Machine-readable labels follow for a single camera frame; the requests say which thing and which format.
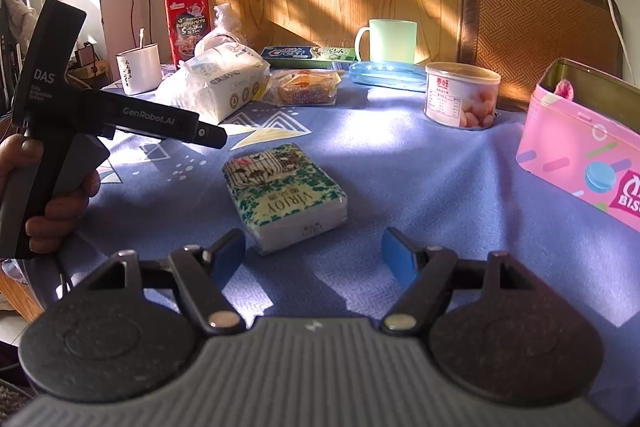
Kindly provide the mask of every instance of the mug handle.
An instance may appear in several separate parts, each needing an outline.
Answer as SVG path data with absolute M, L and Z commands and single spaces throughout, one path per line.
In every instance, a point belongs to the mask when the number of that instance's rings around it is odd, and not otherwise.
M 360 40 L 362 39 L 364 32 L 368 32 L 370 30 L 371 28 L 365 26 L 364 28 L 360 28 L 356 35 L 356 43 L 353 45 L 353 47 L 356 48 L 356 58 L 358 59 L 358 62 L 362 62 L 362 57 L 360 56 Z

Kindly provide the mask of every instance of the red packaging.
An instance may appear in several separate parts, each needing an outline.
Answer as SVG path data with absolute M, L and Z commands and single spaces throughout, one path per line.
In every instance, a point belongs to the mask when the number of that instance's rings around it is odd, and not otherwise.
M 164 0 L 174 65 L 193 58 L 196 44 L 211 31 L 209 0 Z

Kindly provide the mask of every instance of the green floral packaging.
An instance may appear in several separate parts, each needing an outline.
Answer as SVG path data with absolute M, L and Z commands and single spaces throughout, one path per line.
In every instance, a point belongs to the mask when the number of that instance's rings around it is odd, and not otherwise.
M 236 209 L 262 253 L 347 220 L 347 195 L 295 144 L 230 160 L 223 171 Z

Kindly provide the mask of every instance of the macaron illustration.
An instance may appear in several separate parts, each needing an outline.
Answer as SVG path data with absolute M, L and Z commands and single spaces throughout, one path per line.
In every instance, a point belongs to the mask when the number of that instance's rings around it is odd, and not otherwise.
M 584 181 L 589 190 L 604 194 L 616 185 L 616 172 L 604 162 L 592 162 L 584 172 Z

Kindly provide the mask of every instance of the finger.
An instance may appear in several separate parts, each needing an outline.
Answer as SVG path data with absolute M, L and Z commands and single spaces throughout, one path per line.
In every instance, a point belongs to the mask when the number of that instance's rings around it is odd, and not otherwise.
M 44 216 L 52 221 L 68 221 L 78 219 L 89 205 L 89 197 L 83 190 L 75 190 L 69 196 L 49 201 L 44 209 Z
M 25 225 L 25 231 L 34 239 L 62 239 L 76 227 L 76 220 L 52 221 L 43 216 L 31 217 Z
M 11 171 L 33 165 L 41 158 L 42 143 L 20 134 L 14 134 L 0 143 L 0 199 Z
M 84 182 L 82 182 L 82 191 L 90 198 L 93 198 L 99 190 L 100 174 L 98 174 L 98 171 L 94 171 L 84 179 Z
M 30 239 L 29 249 L 33 253 L 53 253 L 62 245 L 61 239 Z

